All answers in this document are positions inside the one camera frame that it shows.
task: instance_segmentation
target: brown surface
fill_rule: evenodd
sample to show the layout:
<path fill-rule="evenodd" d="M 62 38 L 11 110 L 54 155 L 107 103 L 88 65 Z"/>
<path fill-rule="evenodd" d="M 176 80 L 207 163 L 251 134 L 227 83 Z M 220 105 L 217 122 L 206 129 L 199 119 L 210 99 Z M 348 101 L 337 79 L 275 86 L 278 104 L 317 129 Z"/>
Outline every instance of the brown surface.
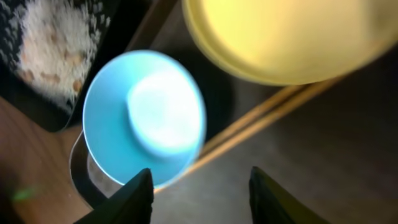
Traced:
<path fill-rule="evenodd" d="M 14 202 L 26 223 L 73 223 L 90 209 L 70 182 L 68 159 L 79 135 L 77 126 L 48 133 L 0 98 L 0 185 L 12 196 L 34 189 Z"/>

